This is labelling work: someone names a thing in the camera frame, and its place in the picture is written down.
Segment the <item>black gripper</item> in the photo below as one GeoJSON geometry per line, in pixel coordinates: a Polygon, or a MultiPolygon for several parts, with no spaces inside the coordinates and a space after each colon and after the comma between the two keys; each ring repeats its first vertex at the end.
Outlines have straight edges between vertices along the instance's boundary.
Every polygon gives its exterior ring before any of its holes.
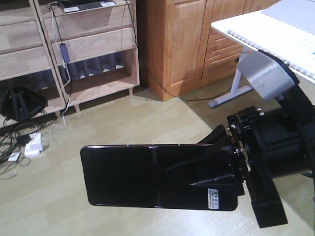
{"type": "MultiPolygon", "coordinates": [[[[248,107],[227,117],[228,129],[247,155],[243,173],[259,227],[287,224],[274,178],[311,170],[309,154],[315,151],[315,120],[298,128],[284,109],[262,112],[248,107]]],[[[166,167],[167,180],[189,188],[211,188],[235,196],[245,194],[237,158],[225,127],[220,124],[198,145],[211,145],[166,167]]]]}

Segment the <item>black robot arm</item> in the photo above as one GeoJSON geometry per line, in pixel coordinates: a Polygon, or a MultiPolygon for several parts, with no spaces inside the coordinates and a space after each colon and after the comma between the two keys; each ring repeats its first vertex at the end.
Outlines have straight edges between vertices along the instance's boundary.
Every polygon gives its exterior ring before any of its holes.
{"type": "Polygon", "coordinates": [[[259,227],[283,225],[287,217],[273,179],[315,168],[315,108],[279,58],[258,50],[237,67],[264,100],[280,107],[248,107],[228,116],[230,136],[217,127],[205,138],[209,148],[167,171],[180,173],[191,187],[206,187],[214,210],[222,210],[228,196],[242,195],[244,182],[259,227]]]}

